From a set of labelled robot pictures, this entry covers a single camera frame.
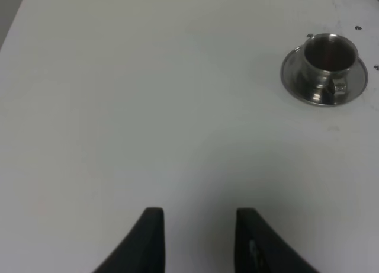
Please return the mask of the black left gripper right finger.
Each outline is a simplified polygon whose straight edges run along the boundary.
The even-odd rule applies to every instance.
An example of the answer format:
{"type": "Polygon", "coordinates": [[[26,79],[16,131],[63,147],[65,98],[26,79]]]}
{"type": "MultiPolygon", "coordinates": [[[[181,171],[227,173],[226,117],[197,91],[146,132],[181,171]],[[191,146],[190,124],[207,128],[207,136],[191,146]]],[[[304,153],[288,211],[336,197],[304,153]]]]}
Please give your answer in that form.
{"type": "Polygon", "coordinates": [[[316,272],[254,208],[238,208],[236,272],[316,272]]]}

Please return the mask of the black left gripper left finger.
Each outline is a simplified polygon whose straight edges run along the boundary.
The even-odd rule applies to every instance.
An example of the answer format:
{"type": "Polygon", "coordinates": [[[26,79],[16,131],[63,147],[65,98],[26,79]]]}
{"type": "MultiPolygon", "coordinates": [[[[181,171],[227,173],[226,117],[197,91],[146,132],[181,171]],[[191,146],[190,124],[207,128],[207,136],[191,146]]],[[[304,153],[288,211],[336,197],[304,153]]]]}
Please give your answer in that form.
{"type": "Polygon", "coordinates": [[[133,228],[95,272],[164,272],[165,220],[159,207],[144,210],[133,228]]]}

